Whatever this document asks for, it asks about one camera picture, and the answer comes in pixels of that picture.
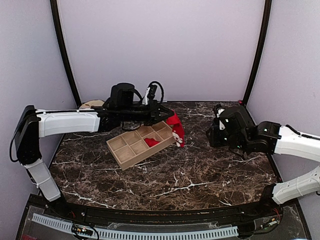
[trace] red cloth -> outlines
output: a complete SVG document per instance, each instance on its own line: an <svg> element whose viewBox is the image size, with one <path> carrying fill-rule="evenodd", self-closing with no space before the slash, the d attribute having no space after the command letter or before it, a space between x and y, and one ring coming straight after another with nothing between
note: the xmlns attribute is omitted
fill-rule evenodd
<svg viewBox="0 0 320 240"><path fill-rule="evenodd" d="M146 142L146 144L151 148L154 145L157 145L158 143L160 143L159 141L155 140L154 138L145 138L144 141Z"/></svg>
<svg viewBox="0 0 320 240"><path fill-rule="evenodd" d="M38 238L31 237L28 235L22 235L22 240L37 240Z"/></svg>
<svg viewBox="0 0 320 240"><path fill-rule="evenodd" d="M184 147L185 146L185 130L182 127L181 121L176 113L174 113L173 116L169 117L166 120L166 124L173 125L172 128L172 135L175 138L176 145L178 147Z"/></svg>

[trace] wooden compartment tray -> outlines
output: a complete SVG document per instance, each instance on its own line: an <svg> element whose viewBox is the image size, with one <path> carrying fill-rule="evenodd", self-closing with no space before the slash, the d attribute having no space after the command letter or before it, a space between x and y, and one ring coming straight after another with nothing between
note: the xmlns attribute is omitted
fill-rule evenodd
<svg viewBox="0 0 320 240"><path fill-rule="evenodd" d="M149 147L145 139L155 139L158 144ZM164 121L153 126L141 126L106 141L110 152L122 170L147 159L175 142L172 129Z"/></svg>

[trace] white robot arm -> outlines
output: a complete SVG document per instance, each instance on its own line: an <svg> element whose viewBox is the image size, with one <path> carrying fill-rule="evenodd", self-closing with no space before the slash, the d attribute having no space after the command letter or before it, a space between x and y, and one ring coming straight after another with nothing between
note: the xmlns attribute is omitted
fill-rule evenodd
<svg viewBox="0 0 320 240"><path fill-rule="evenodd" d="M157 89L155 84L161 88L160 102L154 99ZM48 204L60 215L67 215L67 202L42 160L39 138L75 132L109 132L123 122L151 126L173 116L172 110L162 106L164 91L161 84L153 81L147 89L143 101L132 84L119 83L112 87L110 98L103 106L81 110L48 111L37 110L33 105L27 106L10 143L11 161L19 161ZM133 102L134 94L140 98L139 102ZM12 158L13 142L17 156L15 160Z"/></svg>
<svg viewBox="0 0 320 240"><path fill-rule="evenodd" d="M247 154L287 154L320 162L320 136L298 132L291 126L264 121L255 125L243 106L227 109L217 105L216 118L207 136L212 147L229 146ZM320 191L320 166L287 182L264 189L260 203L280 205L291 199Z"/></svg>

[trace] light purple wall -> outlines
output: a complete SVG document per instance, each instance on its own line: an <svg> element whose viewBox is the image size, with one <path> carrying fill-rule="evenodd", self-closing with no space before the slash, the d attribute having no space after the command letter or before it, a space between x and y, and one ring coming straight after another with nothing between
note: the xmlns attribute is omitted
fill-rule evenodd
<svg viewBox="0 0 320 240"><path fill-rule="evenodd" d="M26 105L74 108L51 16L50 1L0 1L0 239L15 239L30 193L26 170L9 160L9 142ZM48 164L61 136L40 143Z"/></svg>
<svg viewBox="0 0 320 240"><path fill-rule="evenodd" d="M320 1L273 1L268 33L248 109L258 122L290 124L320 136ZM285 181L318 162L275 155ZM300 199L313 239L320 239L320 197Z"/></svg>
<svg viewBox="0 0 320 240"><path fill-rule="evenodd" d="M256 52L263 0L61 0L83 102L151 81L173 100L237 101Z"/></svg>

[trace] brown marble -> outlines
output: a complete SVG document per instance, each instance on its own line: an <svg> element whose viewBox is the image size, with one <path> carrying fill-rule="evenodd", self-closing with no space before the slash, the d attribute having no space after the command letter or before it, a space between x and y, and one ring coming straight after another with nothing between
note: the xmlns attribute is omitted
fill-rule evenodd
<svg viewBox="0 0 320 240"><path fill-rule="evenodd" d="M122 171L106 140L122 132L67 134L50 171L68 202L123 210L196 210L258 201L276 177L263 154L212 148L205 131L217 102L169 102L185 130L175 144ZM232 106L236 103L223 103Z"/></svg>

